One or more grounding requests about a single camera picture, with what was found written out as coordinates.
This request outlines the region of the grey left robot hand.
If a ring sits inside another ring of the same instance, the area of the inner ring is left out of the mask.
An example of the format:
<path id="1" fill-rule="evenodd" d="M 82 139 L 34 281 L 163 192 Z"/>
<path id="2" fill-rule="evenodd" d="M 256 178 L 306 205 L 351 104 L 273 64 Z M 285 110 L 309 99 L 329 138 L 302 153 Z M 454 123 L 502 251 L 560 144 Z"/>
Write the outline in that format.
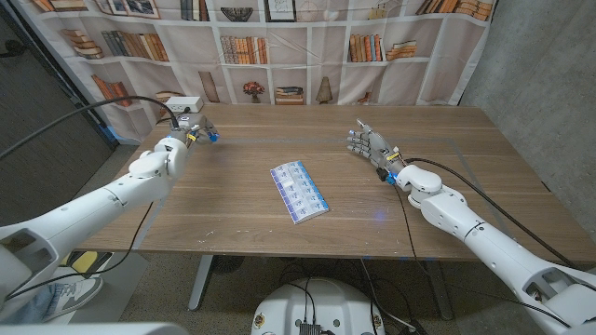
<path id="1" fill-rule="evenodd" d="M 176 120 L 178 126 L 174 127 L 169 135 L 187 147 L 195 141 L 199 144 L 213 143 L 220 137 L 216 127 L 204 114 L 180 114 Z"/>

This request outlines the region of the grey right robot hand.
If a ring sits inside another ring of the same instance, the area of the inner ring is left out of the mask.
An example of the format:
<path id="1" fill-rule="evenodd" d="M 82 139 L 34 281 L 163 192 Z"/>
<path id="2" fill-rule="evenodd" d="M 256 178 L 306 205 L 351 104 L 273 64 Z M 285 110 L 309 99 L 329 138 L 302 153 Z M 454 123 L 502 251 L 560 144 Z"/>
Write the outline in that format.
<path id="1" fill-rule="evenodd" d="M 391 149 L 378 132 L 360 119 L 357 120 L 357 124 L 360 131 L 349 131 L 350 136 L 346 139 L 347 149 L 368 158 L 375 166 L 379 179 L 395 185 L 399 173 L 406 166 L 399 149 L 397 147 Z"/>

